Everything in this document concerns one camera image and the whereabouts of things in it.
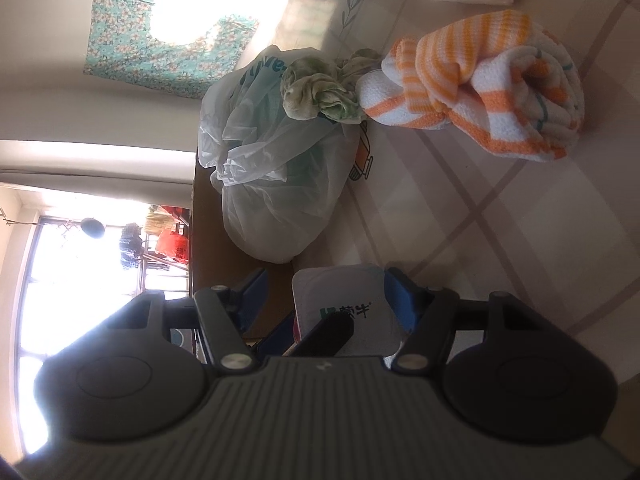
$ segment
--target silver bolt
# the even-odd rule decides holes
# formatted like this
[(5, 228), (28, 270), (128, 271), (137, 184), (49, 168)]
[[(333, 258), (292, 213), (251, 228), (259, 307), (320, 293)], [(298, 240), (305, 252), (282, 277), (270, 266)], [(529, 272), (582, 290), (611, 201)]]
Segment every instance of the silver bolt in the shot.
[(220, 364), (229, 370), (244, 370), (251, 366), (253, 360), (247, 354), (227, 354), (220, 359)]
[(429, 364), (429, 360), (420, 354), (404, 354), (398, 358), (398, 366), (405, 370), (422, 370)]

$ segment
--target crumpled cloth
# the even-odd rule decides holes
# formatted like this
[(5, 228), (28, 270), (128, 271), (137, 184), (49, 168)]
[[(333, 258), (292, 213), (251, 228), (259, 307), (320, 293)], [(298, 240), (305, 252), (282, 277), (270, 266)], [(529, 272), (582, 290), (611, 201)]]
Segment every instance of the crumpled cloth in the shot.
[(494, 155), (529, 160), (565, 156), (584, 121), (569, 53), (511, 9), (396, 41), (356, 94), (379, 123), (433, 130), (451, 122)]
[(358, 80), (380, 68), (380, 54), (363, 48), (347, 60), (302, 57), (291, 63), (280, 82), (282, 105), (291, 119), (307, 121), (324, 114), (332, 121), (359, 124), (367, 116), (356, 98)]

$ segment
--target floral fabric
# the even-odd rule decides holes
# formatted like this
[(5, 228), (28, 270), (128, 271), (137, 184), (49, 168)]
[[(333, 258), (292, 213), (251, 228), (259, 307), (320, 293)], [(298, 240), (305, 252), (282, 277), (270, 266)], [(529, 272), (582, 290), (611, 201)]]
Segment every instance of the floral fabric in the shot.
[(238, 62), (258, 22), (223, 16), (193, 43), (174, 45), (150, 34), (154, 0), (94, 0), (84, 73), (202, 98)]

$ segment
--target orange and white towel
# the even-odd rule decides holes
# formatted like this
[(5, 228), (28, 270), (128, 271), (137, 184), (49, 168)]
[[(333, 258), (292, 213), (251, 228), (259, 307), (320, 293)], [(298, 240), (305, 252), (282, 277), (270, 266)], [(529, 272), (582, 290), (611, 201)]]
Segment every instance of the orange and white towel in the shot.
[(433, 130), (451, 122), (488, 152), (530, 160), (565, 156), (584, 119), (569, 53), (516, 10), (401, 38), (356, 95), (379, 123)]

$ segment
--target green cloth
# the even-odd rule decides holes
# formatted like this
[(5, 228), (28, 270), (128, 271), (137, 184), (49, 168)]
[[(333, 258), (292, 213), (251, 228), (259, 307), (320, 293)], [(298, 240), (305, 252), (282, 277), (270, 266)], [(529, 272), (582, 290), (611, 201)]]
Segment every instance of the green cloth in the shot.
[(323, 113), (338, 123), (359, 124), (367, 116), (356, 98), (356, 83), (367, 72), (380, 68), (380, 54), (357, 50), (349, 59), (335, 62), (301, 57), (291, 63), (280, 82), (287, 115), (307, 121)]

